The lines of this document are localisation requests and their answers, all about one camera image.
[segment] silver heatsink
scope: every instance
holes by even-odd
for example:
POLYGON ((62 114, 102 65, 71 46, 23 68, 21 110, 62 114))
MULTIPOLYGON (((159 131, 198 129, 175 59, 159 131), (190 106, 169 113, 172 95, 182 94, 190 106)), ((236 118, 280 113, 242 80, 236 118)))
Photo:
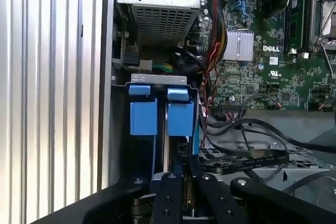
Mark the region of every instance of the silver heatsink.
POLYGON ((254 32, 246 30, 229 30, 227 47, 223 60, 252 61, 254 32))
POLYGON ((140 46, 176 46, 187 34, 201 0, 117 0, 131 6, 140 46))

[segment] chip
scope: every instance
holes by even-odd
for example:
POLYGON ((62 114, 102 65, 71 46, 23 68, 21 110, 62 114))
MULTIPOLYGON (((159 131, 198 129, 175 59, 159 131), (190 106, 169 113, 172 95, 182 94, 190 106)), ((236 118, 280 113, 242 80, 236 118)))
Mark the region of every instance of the chip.
POLYGON ((246 94, 253 94, 254 87, 253 86, 246 86, 246 94))
POLYGON ((282 93, 282 100, 283 101, 288 101, 289 100, 290 94, 288 92, 282 93))

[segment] capacitor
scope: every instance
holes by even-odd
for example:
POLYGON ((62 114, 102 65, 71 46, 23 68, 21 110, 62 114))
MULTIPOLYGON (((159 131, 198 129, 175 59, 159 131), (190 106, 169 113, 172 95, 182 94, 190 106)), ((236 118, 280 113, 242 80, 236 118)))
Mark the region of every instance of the capacitor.
POLYGON ((264 69, 264 64, 259 63, 256 67, 257 67, 258 70, 263 70, 264 69))

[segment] metal mesh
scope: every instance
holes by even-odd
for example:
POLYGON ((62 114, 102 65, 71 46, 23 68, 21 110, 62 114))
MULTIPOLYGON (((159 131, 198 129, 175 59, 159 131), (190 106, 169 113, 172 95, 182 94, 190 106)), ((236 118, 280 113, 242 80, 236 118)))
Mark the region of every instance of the metal mesh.
POLYGON ((172 47, 185 37, 198 11, 133 5, 142 46, 172 47))

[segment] heatsink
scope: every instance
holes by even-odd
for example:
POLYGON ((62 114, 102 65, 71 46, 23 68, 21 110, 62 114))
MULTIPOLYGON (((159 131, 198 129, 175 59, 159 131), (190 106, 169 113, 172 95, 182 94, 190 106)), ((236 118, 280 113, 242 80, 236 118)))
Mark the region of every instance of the heatsink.
POLYGON ((246 30, 229 30, 227 47, 223 60, 252 61, 254 32, 246 30))

